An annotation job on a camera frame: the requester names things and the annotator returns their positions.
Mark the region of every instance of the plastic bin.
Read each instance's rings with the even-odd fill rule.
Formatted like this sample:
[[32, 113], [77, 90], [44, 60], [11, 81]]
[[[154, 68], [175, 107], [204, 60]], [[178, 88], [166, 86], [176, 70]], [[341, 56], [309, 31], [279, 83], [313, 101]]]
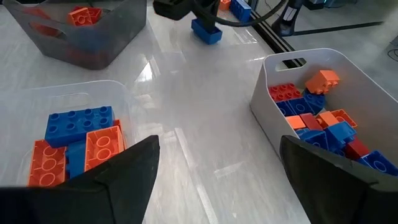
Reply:
[[[277, 70], [284, 60], [304, 58], [299, 68]], [[332, 49], [301, 50], [266, 57], [251, 100], [251, 110], [279, 155], [282, 135], [298, 138], [272, 100], [268, 86], [293, 83], [305, 88], [305, 81], [319, 70], [334, 70], [340, 77], [326, 96], [325, 109], [344, 109], [358, 124], [358, 137], [372, 151], [381, 151], [398, 164], [398, 103], [343, 54]]]
[[23, 90], [0, 94], [0, 185], [26, 186], [35, 140], [44, 139], [49, 114], [112, 106], [133, 145], [129, 92], [115, 81]]
[[[93, 70], [107, 67], [146, 24], [146, 0], [2, 3], [44, 55]], [[101, 19], [91, 26], [70, 25], [67, 16], [75, 6], [101, 8]]]

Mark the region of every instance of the table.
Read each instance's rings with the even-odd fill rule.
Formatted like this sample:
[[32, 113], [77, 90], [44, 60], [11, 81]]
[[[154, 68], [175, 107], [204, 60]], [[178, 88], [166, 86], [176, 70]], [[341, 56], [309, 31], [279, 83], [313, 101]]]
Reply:
[[[221, 13], [231, 18], [227, 12]], [[104, 70], [44, 57], [0, 6], [0, 90], [111, 79], [131, 92], [135, 141], [160, 137], [144, 223], [309, 223], [249, 109], [272, 50], [251, 28], [219, 26], [203, 44], [181, 21], [147, 8], [147, 25]]]

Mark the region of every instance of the orange lego brick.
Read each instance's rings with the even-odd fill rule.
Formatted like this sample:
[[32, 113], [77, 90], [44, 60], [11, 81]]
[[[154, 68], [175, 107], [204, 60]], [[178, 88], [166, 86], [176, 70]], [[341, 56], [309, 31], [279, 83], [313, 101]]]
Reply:
[[[76, 6], [72, 10], [72, 12], [83, 8], [85, 7]], [[98, 22], [98, 20], [101, 18], [102, 9], [95, 7], [86, 7], [86, 8], [88, 9], [88, 14], [90, 15], [92, 23], [95, 24], [96, 22]]]
[[299, 115], [287, 116], [286, 120], [294, 130], [305, 128], [305, 124]]
[[339, 123], [339, 121], [330, 111], [318, 114], [317, 121], [322, 126], [322, 128], [327, 128], [329, 126]]
[[[49, 15], [47, 15], [43, 10], [36, 8], [36, 7], [27, 7], [24, 12], [28, 13], [28, 14], [32, 14], [34, 16], [39, 16], [43, 19], [51, 19], [51, 17]], [[57, 36], [60, 32], [57, 29], [48, 27], [48, 26], [44, 26], [44, 25], [40, 25], [36, 22], [30, 22], [29, 23], [30, 26], [35, 29], [37, 32], [43, 34], [43, 35], [49, 35], [52, 37]]]
[[125, 150], [127, 148], [127, 144], [126, 144], [126, 138], [124, 137], [124, 134], [123, 134], [123, 128], [122, 128], [122, 124], [121, 124], [120, 120], [119, 119], [114, 120], [113, 126], [119, 126], [120, 132], [122, 133], [122, 136], [123, 136], [123, 150]]
[[53, 187], [64, 182], [66, 149], [52, 148], [44, 139], [35, 141], [28, 186]]
[[347, 123], [349, 125], [351, 125], [351, 127], [356, 128], [358, 127], [358, 125], [355, 123], [355, 121], [353, 119], [350, 118], [350, 116], [348, 116], [348, 114], [346, 113], [345, 110], [340, 109], [340, 110], [335, 110], [331, 112], [335, 118], [338, 120], [338, 122], [342, 122], [342, 121], [347, 121]]
[[119, 126], [87, 133], [85, 171], [94, 168], [123, 151], [123, 137]]
[[320, 70], [311, 79], [305, 82], [305, 86], [310, 93], [321, 94], [328, 93], [330, 88], [338, 84], [340, 78], [332, 70]]
[[228, 10], [229, 5], [231, 5], [231, 0], [220, 0], [219, 10]]
[[93, 25], [90, 13], [86, 7], [68, 13], [68, 22], [75, 26]]

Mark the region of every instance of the glossy table surface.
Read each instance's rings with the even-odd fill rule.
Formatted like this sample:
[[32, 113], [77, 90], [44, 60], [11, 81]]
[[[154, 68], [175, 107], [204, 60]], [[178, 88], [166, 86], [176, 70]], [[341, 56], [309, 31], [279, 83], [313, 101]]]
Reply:
[[[222, 17], [232, 18], [228, 12]], [[0, 90], [110, 79], [131, 92], [135, 141], [160, 137], [160, 164], [144, 223], [309, 223], [249, 109], [264, 57], [253, 28], [219, 26], [203, 44], [181, 21], [147, 8], [145, 28], [104, 70], [44, 57], [0, 6]]]

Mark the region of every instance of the white plastic bin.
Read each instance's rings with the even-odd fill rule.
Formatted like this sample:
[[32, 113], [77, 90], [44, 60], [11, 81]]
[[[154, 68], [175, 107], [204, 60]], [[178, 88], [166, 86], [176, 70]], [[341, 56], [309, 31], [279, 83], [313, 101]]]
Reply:
[[34, 141], [44, 139], [49, 114], [112, 106], [127, 146], [133, 144], [129, 92], [105, 80], [0, 94], [0, 185], [26, 186]]
[[[304, 58], [299, 68], [276, 70], [284, 60]], [[251, 100], [251, 110], [279, 155], [282, 135], [298, 137], [272, 100], [268, 86], [293, 83], [304, 89], [304, 83], [319, 70], [334, 70], [339, 84], [326, 94], [325, 109], [344, 109], [358, 124], [359, 139], [370, 150], [381, 151], [398, 164], [398, 103], [371, 80], [347, 57], [332, 49], [301, 50], [266, 57]]]

